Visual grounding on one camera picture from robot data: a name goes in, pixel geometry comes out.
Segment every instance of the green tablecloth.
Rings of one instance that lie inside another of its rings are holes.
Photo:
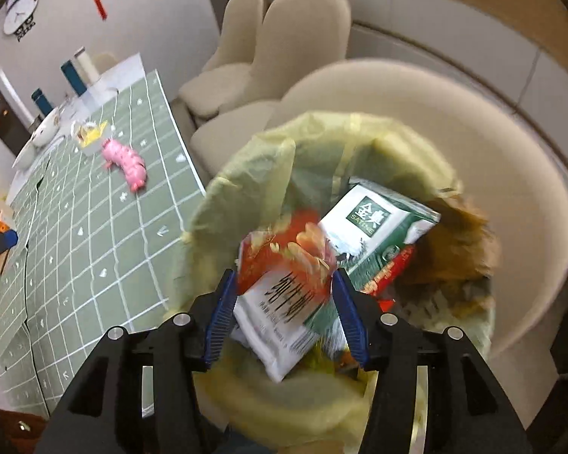
[[[29,242],[0,277],[0,388],[21,411],[52,412],[111,326],[160,324],[174,245],[204,195],[157,72],[91,120],[140,153],[147,187],[131,193],[117,167],[68,140],[15,199],[15,226]],[[148,409],[147,380],[144,397]]]

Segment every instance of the blue bottle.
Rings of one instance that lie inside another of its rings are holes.
[[[34,93],[32,93],[31,99],[36,103],[44,117],[48,116],[54,109],[53,105],[48,101],[46,95],[44,95],[41,89],[36,89]]]
[[[76,71],[76,68],[74,68],[71,60],[67,60],[63,65],[61,65],[61,71],[65,75],[65,78],[67,78],[67,81],[70,82],[74,92],[78,94],[78,97],[86,92],[86,85],[82,81],[82,78],[80,78],[80,75]]]

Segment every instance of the red tassel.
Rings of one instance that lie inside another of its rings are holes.
[[[105,8],[103,7],[103,3],[101,3],[101,0],[94,0],[94,1],[95,1],[95,5],[97,5],[98,14],[101,16],[101,19],[106,20],[107,19],[107,12],[105,11]]]

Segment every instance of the chair backrest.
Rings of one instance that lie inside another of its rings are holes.
[[[230,63],[252,63],[257,33],[265,16],[265,0],[229,0],[225,7],[221,37],[202,71]]]
[[[526,131],[477,93],[388,60],[350,60],[314,72],[284,96],[268,128],[308,110],[394,117],[429,139],[501,241],[492,353],[539,321],[568,270],[568,192]]]
[[[118,64],[118,60],[112,53],[99,53],[92,57],[92,63],[99,72],[105,73],[108,69]]]
[[[347,0],[274,0],[259,30],[250,81],[219,111],[279,100],[312,71],[345,59],[350,28]]]

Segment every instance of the chair seat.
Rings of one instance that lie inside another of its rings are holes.
[[[200,118],[218,114],[221,104],[240,93],[250,79],[249,63],[223,65],[189,80],[179,89],[179,97]]]
[[[254,134],[265,129],[278,103],[262,100],[219,114],[193,134],[191,148],[211,176],[215,176]]]

